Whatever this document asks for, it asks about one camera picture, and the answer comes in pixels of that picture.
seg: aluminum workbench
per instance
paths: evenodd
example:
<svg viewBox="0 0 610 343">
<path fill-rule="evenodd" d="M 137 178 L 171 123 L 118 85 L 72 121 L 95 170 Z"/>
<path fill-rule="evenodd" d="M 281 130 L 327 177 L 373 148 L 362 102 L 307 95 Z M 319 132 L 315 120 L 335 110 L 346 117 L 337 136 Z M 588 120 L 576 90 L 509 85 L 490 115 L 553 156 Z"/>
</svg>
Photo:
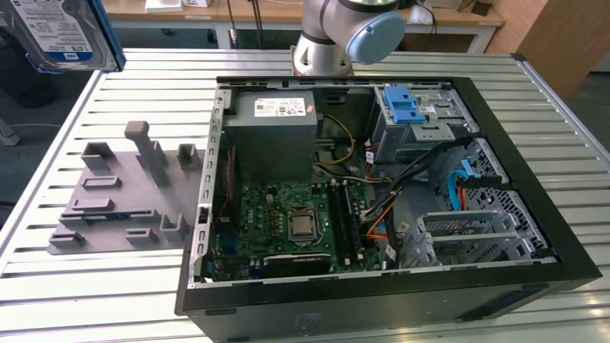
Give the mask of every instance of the aluminum workbench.
<svg viewBox="0 0 610 343">
<path fill-rule="evenodd" d="M 126 54 L 125 72 L 94 73 L 0 232 L 0 342 L 207 342 L 190 320 L 174 315 L 182 250 L 52 256 L 47 240 L 79 180 L 87 142 L 134 150 L 125 124 L 147 120 L 165 149 L 193 142 L 205 148 L 215 77 L 290 75 L 290 55 Z M 307 340 L 610 342 L 610 158 L 529 64 L 508 55 L 404 53 L 354 68 L 359 75 L 473 78 L 605 277 L 496 320 Z"/>
</svg>

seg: motherboard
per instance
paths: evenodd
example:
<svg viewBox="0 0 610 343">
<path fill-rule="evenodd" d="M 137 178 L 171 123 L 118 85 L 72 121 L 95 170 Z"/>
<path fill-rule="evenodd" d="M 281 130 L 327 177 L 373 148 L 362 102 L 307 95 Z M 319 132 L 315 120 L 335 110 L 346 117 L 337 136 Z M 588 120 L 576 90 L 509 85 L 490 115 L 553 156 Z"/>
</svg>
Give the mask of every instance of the motherboard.
<svg viewBox="0 0 610 343">
<path fill-rule="evenodd" d="M 218 236 L 217 277 L 379 270 L 377 245 L 362 241 L 357 221 L 365 208 L 359 182 L 243 185 L 239 231 Z"/>
</svg>

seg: wall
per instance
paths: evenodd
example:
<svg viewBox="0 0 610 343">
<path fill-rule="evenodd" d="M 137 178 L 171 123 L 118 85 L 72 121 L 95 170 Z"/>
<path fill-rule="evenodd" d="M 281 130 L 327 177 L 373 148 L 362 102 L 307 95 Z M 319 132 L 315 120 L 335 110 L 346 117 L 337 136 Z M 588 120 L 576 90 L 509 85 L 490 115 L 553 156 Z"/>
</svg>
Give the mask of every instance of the wall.
<svg viewBox="0 0 610 343">
<path fill-rule="evenodd" d="M 546 3 L 548 0 L 494 1 L 494 10 L 506 20 L 506 24 L 496 32 L 486 52 L 492 54 L 509 54 L 518 50 Z"/>
<path fill-rule="evenodd" d="M 610 50 L 610 2 L 500 0 L 494 6 L 508 24 L 488 52 L 524 54 L 568 98 Z"/>
<path fill-rule="evenodd" d="M 602 61 L 598 63 L 596 69 L 593 71 L 604 71 L 606 73 L 610 72 L 610 52 L 606 54 Z"/>
</svg>

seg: wooden desk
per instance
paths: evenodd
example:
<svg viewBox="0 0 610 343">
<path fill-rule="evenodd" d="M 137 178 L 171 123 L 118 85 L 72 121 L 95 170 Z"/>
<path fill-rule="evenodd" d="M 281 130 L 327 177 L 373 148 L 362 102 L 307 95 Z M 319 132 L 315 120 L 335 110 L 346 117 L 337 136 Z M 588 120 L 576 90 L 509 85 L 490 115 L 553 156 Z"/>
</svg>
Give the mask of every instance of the wooden desk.
<svg viewBox="0 0 610 343">
<path fill-rule="evenodd" d="M 219 40 L 219 48 L 230 49 L 229 30 L 231 17 L 227 0 L 214 0 L 209 8 L 185 7 L 185 11 L 169 13 L 146 13 L 146 0 L 105 0 L 106 11 L 115 27 L 157 28 L 157 29 L 214 29 Z M 263 29 L 295 30 L 302 29 L 302 5 L 285 4 L 270 0 L 259 0 Z M 253 3 L 249 0 L 231 0 L 235 25 L 238 29 L 255 29 Z M 505 19 L 496 13 L 478 16 L 469 11 L 457 12 L 453 9 L 434 9 L 440 34 L 472 34 L 473 39 L 469 53 L 482 53 L 488 48 L 498 27 L 505 25 Z M 402 10 L 405 20 L 410 10 Z M 408 25 L 406 33 L 429 34 L 432 25 Z"/>
<path fill-rule="evenodd" d="M 219 11 L 217 12 L 217 20 L 231 21 L 229 15 L 227 0 L 215 0 Z M 253 3 L 249 0 L 231 0 L 233 14 L 235 21 L 254 22 L 255 15 L 253 11 Z M 263 24 L 270 23 L 301 23 L 302 22 L 302 5 L 285 4 L 270 0 L 259 0 L 261 14 Z M 454 9 L 433 9 L 440 26 L 502 26 L 505 19 L 498 15 L 494 9 L 490 10 L 488 16 L 480 16 L 470 11 L 458 12 Z M 405 20 L 412 14 L 410 9 L 401 10 Z"/>
<path fill-rule="evenodd" d="M 105 0 L 105 9 L 113 25 L 139 29 L 214 29 L 221 2 L 210 7 L 183 6 L 181 12 L 146 13 L 146 0 Z"/>
</svg>

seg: floor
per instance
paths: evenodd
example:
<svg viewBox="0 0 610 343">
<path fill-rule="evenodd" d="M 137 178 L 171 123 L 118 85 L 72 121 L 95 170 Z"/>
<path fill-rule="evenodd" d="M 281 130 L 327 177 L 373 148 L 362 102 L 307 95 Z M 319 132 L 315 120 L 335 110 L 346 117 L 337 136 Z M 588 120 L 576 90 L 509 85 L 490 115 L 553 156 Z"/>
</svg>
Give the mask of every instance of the floor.
<svg viewBox="0 0 610 343">
<path fill-rule="evenodd" d="M 210 49 L 206 30 L 173 30 L 170 35 L 161 30 L 119 29 L 119 39 L 126 48 L 185 48 Z M 267 49 L 287 49 L 294 44 L 298 33 L 269 32 L 263 37 Z M 255 36 L 241 34 L 241 48 L 255 49 Z M 89 81 L 90 73 L 74 72 L 52 75 L 59 88 L 59 99 L 42 109 L 23 109 L 0 90 L 0 115 L 8 125 L 56 124 L 62 125 Z M 610 73 L 593 73 L 582 83 L 568 104 L 593 134 L 610 149 Z M 59 128 L 54 126 L 18 126 L 14 130 L 22 136 L 22 143 L 14 147 L 0 145 L 0 203 L 16 202 L 46 155 Z M 0 226 L 11 213 L 10 207 L 0 205 Z"/>
</svg>

